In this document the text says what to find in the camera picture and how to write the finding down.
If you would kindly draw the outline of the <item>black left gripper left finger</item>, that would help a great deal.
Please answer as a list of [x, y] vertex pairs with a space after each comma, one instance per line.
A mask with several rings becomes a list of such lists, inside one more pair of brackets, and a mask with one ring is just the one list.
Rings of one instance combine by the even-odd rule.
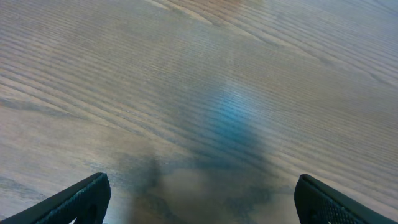
[[110, 198], [108, 176], [98, 172], [1, 224], [102, 224]]

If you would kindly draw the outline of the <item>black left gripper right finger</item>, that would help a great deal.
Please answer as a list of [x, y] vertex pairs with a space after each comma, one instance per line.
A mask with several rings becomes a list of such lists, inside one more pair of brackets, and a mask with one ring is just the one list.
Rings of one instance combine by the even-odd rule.
[[298, 179], [294, 203], [301, 224], [397, 224], [308, 174]]

